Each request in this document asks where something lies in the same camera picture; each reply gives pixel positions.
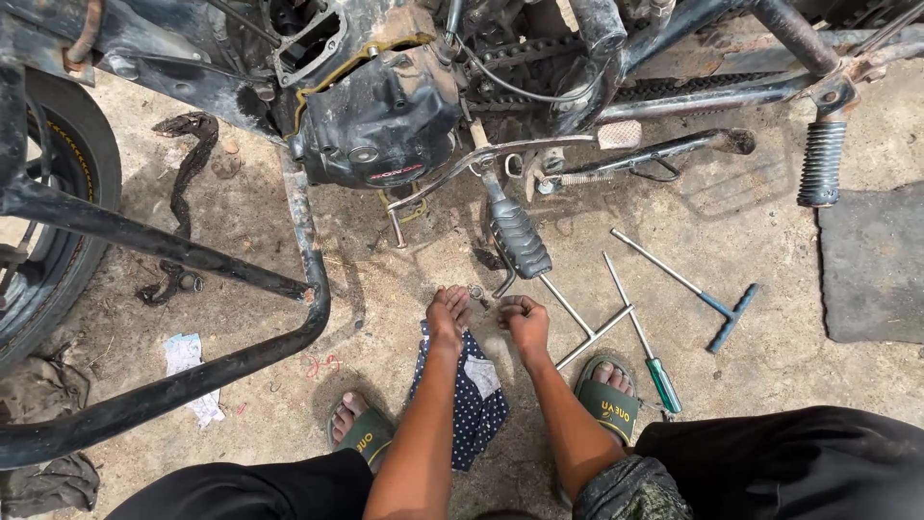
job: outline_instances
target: spring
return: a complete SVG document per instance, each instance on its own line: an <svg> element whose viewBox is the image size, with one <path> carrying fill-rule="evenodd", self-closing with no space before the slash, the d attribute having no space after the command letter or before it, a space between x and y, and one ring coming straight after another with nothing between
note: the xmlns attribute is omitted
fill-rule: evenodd
<svg viewBox="0 0 924 520"><path fill-rule="evenodd" d="M829 207L840 195L838 172L847 123L843 121L808 124L805 163L796 202L805 207Z"/></svg>
<svg viewBox="0 0 924 520"><path fill-rule="evenodd" d="M591 171L588 173L573 173L569 175L563 175L562 186L575 186L578 184L587 184L589 182L597 182L599 180L613 180L615 174L612 170L610 171Z"/></svg>

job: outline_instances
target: hand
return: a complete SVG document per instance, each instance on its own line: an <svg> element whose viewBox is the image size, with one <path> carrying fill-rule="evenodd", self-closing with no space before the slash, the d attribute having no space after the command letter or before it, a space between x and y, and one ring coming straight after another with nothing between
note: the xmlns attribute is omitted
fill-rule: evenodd
<svg viewBox="0 0 924 520"><path fill-rule="evenodd" d="M449 289L442 285L427 307L427 324L430 326L430 348L434 345L451 345L456 349L456 359L462 353L462 331L471 317L468 308L468 290L454 285Z"/></svg>
<svg viewBox="0 0 924 520"><path fill-rule="evenodd" d="M501 298L497 325L510 330L520 361L529 365L549 357L549 314L528 296Z"/></svg>

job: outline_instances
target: screwdriver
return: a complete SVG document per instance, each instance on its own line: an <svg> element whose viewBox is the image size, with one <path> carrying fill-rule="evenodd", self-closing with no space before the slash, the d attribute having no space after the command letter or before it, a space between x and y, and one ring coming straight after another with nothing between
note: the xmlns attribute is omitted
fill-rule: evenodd
<svg viewBox="0 0 924 520"><path fill-rule="evenodd" d="M629 299L626 296L626 291L623 289L623 284L619 281L619 277L616 276L616 270L613 268L613 262L610 261L610 255L605 251L603 252L603 259L606 260L606 266L610 269L610 274L613 275L613 281L616 282L616 288L619 290L619 295L623 299L623 305L629 307ZM683 410L683 407L680 405L680 400L677 399L677 392L674 391L674 385L671 384L671 379L667 376L667 371L664 370L661 359L654 357L654 352L651 351L651 345L648 344L648 339L645 338L645 333L642 331L641 324L638 322L635 308L629 308L632 309L629 311L629 319L632 320L632 325L638 333L638 340L641 341L641 347L645 349L645 366L648 367L648 371L651 373L651 380L654 381L654 386L658 389L661 402L668 412L679 414L680 411Z"/></svg>

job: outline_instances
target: blue polka dot fabric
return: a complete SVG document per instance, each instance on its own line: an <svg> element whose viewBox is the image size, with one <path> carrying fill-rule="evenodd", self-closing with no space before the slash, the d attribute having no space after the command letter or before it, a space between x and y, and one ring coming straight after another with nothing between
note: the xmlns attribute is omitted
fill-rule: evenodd
<svg viewBox="0 0 924 520"><path fill-rule="evenodd" d="M430 351L430 329L427 320L420 322L420 341L414 383L410 387L410 399L414 399L423 364ZM501 383L489 360L475 339L466 330L462 334L462 355L459 356L456 371L455 408L453 411L453 469L468 471L475 457L484 452L488 441L497 435L509 413L507 400L501 391Z"/></svg>

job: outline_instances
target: black rubber mat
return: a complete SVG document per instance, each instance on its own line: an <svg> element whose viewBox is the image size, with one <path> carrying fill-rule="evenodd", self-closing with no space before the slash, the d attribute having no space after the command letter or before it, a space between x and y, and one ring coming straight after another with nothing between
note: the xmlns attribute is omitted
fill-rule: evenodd
<svg viewBox="0 0 924 520"><path fill-rule="evenodd" d="M924 343L924 181L818 213L828 337Z"/></svg>

